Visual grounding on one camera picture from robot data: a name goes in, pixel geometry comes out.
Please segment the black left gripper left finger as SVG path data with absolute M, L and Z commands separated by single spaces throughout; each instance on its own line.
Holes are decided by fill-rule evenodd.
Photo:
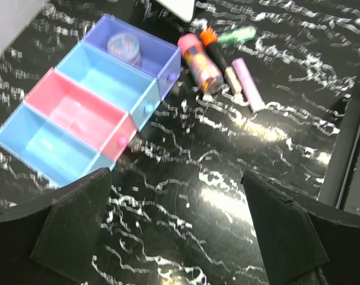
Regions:
M 0 284 L 81 284 L 92 276 L 109 168 L 0 210 Z

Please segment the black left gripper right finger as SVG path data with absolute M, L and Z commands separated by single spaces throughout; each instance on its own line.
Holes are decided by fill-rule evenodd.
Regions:
M 241 183 L 270 284 L 360 284 L 360 216 L 251 170 Z

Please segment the light blue drawer bin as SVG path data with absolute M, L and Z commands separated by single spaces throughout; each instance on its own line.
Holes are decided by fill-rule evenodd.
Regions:
M 115 162 L 68 131 L 20 104 L 0 127 L 0 147 L 58 186 Z

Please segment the pink drawer bin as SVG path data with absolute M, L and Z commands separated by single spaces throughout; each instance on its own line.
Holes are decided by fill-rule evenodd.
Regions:
M 54 68 L 24 103 L 112 161 L 137 133 L 131 115 Z

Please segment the sky blue drawer bin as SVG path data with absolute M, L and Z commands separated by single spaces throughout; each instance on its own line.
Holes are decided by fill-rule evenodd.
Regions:
M 138 131 L 161 102 L 156 78 L 85 42 L 75 45 L 56 70 L 128 112 Z

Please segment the clear jar of bands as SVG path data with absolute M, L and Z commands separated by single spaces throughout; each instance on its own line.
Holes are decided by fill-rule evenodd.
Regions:
M 141 66 L 141 51 L 138 38 L 131 33 L 116 33 L 107 42 L 107 51 L 134 66 Z

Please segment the purple drawer bin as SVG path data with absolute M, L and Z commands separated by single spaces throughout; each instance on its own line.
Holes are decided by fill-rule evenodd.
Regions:
M 180 76 L 180 49 L 163 39 L 107 14 L 101 17 L 84 36 L 83 40 L 111 55 L 107 51 L 107 42 L 116 33 L 131 33 L 138 38 L 141 51 L 141 66 L 132 66 L 157 79 L 160 97 L 164 99 Z

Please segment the green transparent highlighter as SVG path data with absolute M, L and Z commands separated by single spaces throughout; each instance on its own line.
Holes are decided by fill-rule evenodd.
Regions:
M 255 27 L 253 26 L 242 27 L 220 34 L 218 36 L 218 43 L 246 42 L 248 40 L 253 39 L 255 35 L 256 35 Z

